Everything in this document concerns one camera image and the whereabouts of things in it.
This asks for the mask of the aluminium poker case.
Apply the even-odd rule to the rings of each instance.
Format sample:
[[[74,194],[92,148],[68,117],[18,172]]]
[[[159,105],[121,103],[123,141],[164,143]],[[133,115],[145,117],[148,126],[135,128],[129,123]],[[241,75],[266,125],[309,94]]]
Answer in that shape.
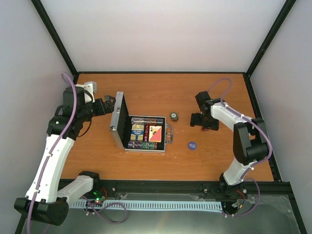
[[[166,117],[129,114],[123,92],[116,94],[110,131],[117,147],[128,152],[163,153],[174,136]]]

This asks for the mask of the blue gold playing card box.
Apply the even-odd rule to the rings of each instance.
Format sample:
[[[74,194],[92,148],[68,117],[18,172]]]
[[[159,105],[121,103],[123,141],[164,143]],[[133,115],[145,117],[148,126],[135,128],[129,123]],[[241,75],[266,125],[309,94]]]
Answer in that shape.
[[[130,140],[143,141],[143,137],[144,137],[144,125],[133,124],[131,128]]]

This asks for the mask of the red playing card box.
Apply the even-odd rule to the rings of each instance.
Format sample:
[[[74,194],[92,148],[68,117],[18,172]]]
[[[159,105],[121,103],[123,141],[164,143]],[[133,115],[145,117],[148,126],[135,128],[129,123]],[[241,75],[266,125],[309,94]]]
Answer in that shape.
[[[160,143],[162,141],[162,126],[149,126],[149,142]]]

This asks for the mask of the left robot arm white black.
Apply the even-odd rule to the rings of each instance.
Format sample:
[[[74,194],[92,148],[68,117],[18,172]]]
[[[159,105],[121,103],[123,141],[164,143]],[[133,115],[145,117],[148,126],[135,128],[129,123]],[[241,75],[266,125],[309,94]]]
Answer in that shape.
[[[27,216],[27,222],[59,226],[78,199],[87,193],[97,196],[101,192],[99,174],[90,171],[82,171],[59,189],[64,164],[76,139],[82,135],[83,124],[114,110],[114,97],[95,98],[95,92],[91,83],[68,87],[63,92],[63,104],[48,123],[45,150],[35,179],[25,197],[17,198],[14,204],[18,212]]]

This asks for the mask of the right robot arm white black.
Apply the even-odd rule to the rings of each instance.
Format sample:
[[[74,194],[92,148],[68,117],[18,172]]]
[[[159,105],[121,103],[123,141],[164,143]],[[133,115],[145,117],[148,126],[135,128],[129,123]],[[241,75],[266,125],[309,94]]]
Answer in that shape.
[[[200,112],[191,114],[190,126],[217,131],[219,124],[223,123],[233,132],[234,159],[229,168],[220,175],[218,183],[219,194],[229,197],[256,164],[272,155],[273,149],[265,122],[261,118],[240,114],[220,98],[197,95],[195,99]]]

